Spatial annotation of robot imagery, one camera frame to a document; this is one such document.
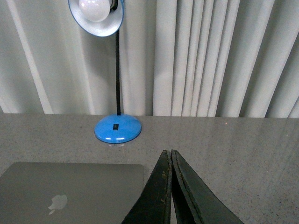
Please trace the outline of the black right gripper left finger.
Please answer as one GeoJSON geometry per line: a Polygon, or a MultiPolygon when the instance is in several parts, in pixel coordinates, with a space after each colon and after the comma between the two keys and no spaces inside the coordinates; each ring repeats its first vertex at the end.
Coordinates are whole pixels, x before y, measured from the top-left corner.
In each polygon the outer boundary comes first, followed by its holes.
{"type": "Polygon", "coordinates": [[[172,161],[162,151],[142,193],[123,224],[169,224],[171,221],[172,161]]]}

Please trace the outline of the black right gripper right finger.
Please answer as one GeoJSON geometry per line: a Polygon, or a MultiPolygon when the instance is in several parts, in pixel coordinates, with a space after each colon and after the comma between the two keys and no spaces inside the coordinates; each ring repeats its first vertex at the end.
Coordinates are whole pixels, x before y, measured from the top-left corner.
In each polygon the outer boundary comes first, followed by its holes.
{"type": "Polygon", "coordinates": [[[178,224],[241,224],[176,150],[171,151],[172,197],[178,224]]]}

